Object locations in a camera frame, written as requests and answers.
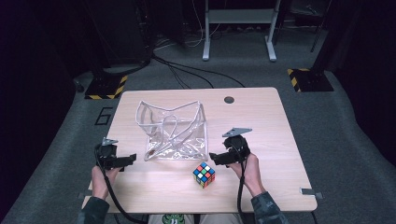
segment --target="person's arm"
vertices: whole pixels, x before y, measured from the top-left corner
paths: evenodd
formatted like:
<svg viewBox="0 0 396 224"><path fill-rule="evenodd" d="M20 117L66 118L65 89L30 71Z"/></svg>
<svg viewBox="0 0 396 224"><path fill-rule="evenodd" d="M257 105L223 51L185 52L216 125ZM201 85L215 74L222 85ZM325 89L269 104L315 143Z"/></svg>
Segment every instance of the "person's arm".
<svg viewBox="0 0 396 224"><path fill-rule="evenodd" d="M112 185L120 168L106 171ZM77 224L100 224L105 222L109 204L105 201L108 195L106 181L98 166L92 168L92 197L78 213Z"/></svg>
<svg viewBox="0 0 396 224"><path fill-rule="evenodd" d="M236 175L241 178L242 168L241 164L229 164ZM262 184L260 175L259 159L253 153L247 156L245 169L245 186L249 190L251 196L251 204L254 209L254 216L256 223L261 224L288 224L285 215L280 211L279 207L274 202L268 191L265 190Z"/></svg>

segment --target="white metal frame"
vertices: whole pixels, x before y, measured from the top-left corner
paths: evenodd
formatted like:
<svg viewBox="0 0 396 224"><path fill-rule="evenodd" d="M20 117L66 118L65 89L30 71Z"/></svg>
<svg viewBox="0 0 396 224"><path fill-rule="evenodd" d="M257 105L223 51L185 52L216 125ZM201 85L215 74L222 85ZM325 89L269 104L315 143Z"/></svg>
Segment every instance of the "white metal frame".
<svg viewBox="0 0 396 224"><path fill-rule="evenodd" d="M269 35L265 37L265 45L271 62L276 62L274 45L272 42L279 12L280 0L276 0L274 8L269 9L214 9L209 10L209 0L205 0L205 46L204 61L209 60L210 51L210 23L271 23Z"/></svg>

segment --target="wooden table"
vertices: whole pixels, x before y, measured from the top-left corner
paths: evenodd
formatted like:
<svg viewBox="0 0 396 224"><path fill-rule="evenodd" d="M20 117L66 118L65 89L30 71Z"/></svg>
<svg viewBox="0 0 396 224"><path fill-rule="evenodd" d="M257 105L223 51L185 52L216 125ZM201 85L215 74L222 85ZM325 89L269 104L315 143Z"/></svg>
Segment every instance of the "wooden table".
<svg viewBox="0 0 396 224"><path fill-rule="evenodd" d="M226 104L224 98L234 102ZM288 119L274 88L126 91L112 121L108 138L117 139L118 157L137 154L134 165L117 176L114 190L124 210L143 214L237 213L239 181L230 168L207 164L215 169L216 180L205 189L192 171L200 161L144 161L148 137L135 121L139 102L173 108L193 101L204 106L209 152L226 152L222 135L235 128L251 128L242 134L260 160L262 182L282 211L313 211L313 196L300 193L311 189L294 141ZM252 212L251 196L244 188L242 210ZM110 213L118 213L111 200Z"/></svg>

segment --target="table leg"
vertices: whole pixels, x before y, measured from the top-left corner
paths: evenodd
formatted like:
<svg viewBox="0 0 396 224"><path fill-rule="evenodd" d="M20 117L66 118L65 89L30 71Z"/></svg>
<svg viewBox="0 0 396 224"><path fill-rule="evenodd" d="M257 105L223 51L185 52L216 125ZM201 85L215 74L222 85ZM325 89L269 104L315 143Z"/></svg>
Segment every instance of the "table leg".
<svg viewBox="0 0 396 224"><path fill-rule="evenodd" d="M272 19L271 19L270 33L269 33L269 35L267 35L265 37L265 44L267 46L268 56L270 58L270 61L273 63L276 62L276 55L275 55L274 44L273 44L272 40L273 40L274 30L275 30L275 26L276 26L277 14L279 12L279 5L280 5L280 0L277 0L276 5L274 7Z"/></svg>
<svg viewBox="0 0 396 224"><path fill-rule="evenodd" d="M209 60L209 51L210 51L210 35L209 35L209 4L208 0L205 0L205 46L204 46L204 55L202 60Z"/></svg>

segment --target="sleeve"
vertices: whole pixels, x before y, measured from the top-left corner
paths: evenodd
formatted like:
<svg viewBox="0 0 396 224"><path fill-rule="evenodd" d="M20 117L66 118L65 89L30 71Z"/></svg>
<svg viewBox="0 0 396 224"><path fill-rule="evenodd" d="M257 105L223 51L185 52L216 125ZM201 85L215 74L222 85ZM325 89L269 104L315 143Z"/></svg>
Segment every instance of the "sleeve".
<svg viewBox="0 0 396 224"><path fill-rule="evenodd" d="M77 224L105 223L109 204L99 198L91 197L84 208L78 213Z"/></svg>
<svg viewBox="0 0 396 224"><path fill-rule="evenodd" d="M271 195L266 191L251 199L256 223L259 224L289 224Z"/></svg>

